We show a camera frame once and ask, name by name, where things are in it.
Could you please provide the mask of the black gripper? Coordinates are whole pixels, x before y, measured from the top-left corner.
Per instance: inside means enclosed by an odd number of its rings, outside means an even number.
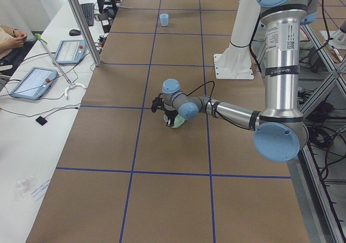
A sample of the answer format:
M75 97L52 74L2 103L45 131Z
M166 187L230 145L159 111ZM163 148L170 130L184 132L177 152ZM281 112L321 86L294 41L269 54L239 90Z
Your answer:
M177 116L177 111L169 111L169 110L165 110L165 115L167 116L167 122L166 122L166 126L168 127L173 127L174 126L174 119Z

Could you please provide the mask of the seated person's hand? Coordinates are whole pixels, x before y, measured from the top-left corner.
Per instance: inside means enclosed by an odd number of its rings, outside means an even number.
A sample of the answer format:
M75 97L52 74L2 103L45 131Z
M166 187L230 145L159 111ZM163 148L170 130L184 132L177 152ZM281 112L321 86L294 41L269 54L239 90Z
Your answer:
M28 34L24 31L14 29L13 30L13 46L14 48L20 48L24 45Z

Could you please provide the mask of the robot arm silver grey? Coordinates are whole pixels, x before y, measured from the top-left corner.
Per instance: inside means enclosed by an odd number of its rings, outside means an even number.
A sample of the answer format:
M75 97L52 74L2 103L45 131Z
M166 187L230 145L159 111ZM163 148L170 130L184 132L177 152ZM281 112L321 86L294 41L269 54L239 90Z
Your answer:
M249 50L257 25L265 26L265 107L248 110L213 99L192 97L175 79L167 79L152 111L163 110L167 125L177 116L191 120L198 113L254 131L256 150L265 158L284 162L297 156L308 141L308 130L297 107L300 27L313 22L318 0L240 0L229 47L214 55L218 79L252 79Z

